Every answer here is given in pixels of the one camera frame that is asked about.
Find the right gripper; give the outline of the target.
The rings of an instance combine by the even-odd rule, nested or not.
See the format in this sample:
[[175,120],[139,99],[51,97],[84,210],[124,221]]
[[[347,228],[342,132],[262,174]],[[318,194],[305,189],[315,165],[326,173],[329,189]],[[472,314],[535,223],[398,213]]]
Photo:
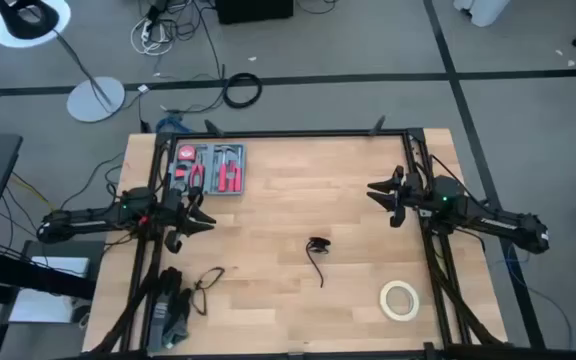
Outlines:
[[381,205],[386,211],[393,211],[390,226],[399,228],[405,218],[405,207],[426,210],[429,203],[429,192],[425,189],[422,175],[418,172],[404,174],[402,166],[397,166],[393,177],[375,183],[369,183],[372,190],[381,192],[368,192],[367,196]]

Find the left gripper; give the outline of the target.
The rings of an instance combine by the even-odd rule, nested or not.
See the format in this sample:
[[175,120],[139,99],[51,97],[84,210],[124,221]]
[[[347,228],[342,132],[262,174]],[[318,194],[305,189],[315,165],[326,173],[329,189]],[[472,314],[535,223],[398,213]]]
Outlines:
[[191,236],[214,229],[211,224],[216,224],[217,221],[205,214],[198,206],[202,196],[202,190],[198,188],[190,188],[186,197],[179,189],[169,191],[164,202],[162,222],[164,226],[173,227],[164,239],[164,245],[171,253],[177,254],[181,250],[181,235]]

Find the grey tool case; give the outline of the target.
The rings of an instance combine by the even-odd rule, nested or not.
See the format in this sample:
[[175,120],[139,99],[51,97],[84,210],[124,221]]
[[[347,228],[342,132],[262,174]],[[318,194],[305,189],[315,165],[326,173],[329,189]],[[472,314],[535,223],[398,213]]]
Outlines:
[[[191,145],[196,148],[197,155],[194,161],[178,161],[177,160],[177,152],[179,148],[183,145]],[[228,171],[228,179],[229,179],[229,189],[226,192],[219,192],[218,191],[218,182],[219,182],[219,168],[222,164],[222,153],[220,152],[220,148],[222,146],[227,146],[231,148],[231,151],[228,153],[229,155],[229,171]],[[170,176],[169,184],[167,185],[168,189],[179,189],[182,191],[184,195],[189,193],[189,175],[191,171],[191,167],[196,162],[201,162],[205,166],[205,179],[204,179],[204,188],[202,193],[205,195],[216,195],[216,196],[225,196],[225,195],[242,195],[244,192],[244,182],[245,182],[245,166],[246,166],[246,146],[244,144],[225,144],[225,143],[198,143],[198,144],[190,144],[184,142],[178,142],[175,147],[173,148],[172,159],[169,161],[168,165],[168,174]],[[232,173],[232,162],[233,161],[240,161],[240,166],[242,169],[242,184],[241,184],[241,191],[240,192],[231,192],[230,183],[233,178]],[[175,171],[177,169],[184,169],[186,171],[186,175],[183,178],[176,178]]]

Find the black grey work glove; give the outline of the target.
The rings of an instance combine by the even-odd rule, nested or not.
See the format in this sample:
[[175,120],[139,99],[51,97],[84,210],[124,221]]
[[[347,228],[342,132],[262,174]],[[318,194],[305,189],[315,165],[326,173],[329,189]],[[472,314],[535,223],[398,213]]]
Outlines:
[[164,346],[168,349],[187,339],[192,290],[185,288],[169,303],[168,320],[164,328]]
[[155,304],[149,325],[148,351],[158,352],[164,347],[165,327],[170,319],[169,309],[179,294],[182,272],[174,267],[165,269],[155,288]]

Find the masking tape roll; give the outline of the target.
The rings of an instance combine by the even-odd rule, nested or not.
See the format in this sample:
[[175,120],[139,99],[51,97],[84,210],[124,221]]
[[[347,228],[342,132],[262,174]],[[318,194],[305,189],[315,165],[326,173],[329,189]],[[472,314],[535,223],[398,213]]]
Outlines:
[[[406,313],[395,312],[388,304],[388,294],[394,290],[403,290],[409,299],[409,309]],[[379,293],[379,305],[384,315],[397,322],[412,321],[420,309],[420,299],[417,291],[407,282],[401,280],[392,280],[386,283]]]

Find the white sheet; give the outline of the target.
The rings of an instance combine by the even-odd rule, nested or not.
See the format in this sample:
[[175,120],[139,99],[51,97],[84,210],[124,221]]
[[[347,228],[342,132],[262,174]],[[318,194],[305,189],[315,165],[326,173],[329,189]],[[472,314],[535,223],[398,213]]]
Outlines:
[[[83,257],[42,257],[32,260],[57,271],[85,278],[90,260]],[[87,300],[65,295],[52,295],[33,289],[19,291],[8,321],[12,323],[76,323],[89,309]]]

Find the grey disc floor stand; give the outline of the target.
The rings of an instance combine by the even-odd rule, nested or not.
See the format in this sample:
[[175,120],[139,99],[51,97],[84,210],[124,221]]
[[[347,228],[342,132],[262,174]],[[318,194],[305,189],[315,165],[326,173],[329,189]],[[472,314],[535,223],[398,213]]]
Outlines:
[[77,121],[95,123],[108,119],[124,104],[126,91],[123,84],[108,76],[93,76],[66,39],[55,32],[56,39],[85,76],[69,93],[66,108]]

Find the black support beam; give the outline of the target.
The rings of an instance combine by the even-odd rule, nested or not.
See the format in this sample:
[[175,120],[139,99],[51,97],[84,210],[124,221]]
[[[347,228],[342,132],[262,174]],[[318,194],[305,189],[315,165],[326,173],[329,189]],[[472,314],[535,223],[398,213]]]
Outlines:
[[91,300],[96,282],[0,254],[0,283]]

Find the white plastic object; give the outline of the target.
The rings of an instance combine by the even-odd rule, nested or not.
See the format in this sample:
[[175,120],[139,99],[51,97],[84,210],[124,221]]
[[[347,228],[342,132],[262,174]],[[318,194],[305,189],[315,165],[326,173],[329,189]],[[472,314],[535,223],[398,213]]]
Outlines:
[[453,7],[466,14],[477,27],[493,24],[510,0],[453,0]]

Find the black floor box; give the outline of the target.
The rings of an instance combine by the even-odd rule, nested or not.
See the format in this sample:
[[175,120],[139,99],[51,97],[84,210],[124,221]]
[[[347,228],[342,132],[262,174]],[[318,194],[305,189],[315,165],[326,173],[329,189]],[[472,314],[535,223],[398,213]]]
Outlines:
[[290,18],[294,7],[295,0],[215,0],[224,25]]

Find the red-handled pliers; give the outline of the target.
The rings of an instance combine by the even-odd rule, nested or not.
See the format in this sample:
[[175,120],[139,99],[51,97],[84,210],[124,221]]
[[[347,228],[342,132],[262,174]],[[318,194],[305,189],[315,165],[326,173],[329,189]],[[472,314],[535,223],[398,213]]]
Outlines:
[[205,166],[201,162],[196,162],[192,165],[188,185],[190,188],[198,188],[203,190],[205,179]]

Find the red-handled hammer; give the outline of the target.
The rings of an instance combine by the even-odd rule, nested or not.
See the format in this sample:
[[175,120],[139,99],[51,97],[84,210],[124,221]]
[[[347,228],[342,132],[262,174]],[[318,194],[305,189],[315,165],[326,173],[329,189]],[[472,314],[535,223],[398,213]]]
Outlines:
[[218,182],[218,191],[219,192],[226,192],[229,189],[229,179],[228,179],[228,171],[229,171],[229,155],[228,153],[231,151],[230,147],[222,146],[220,148],[220,152],[222,153],[222,164],[219,168],[219,182]]

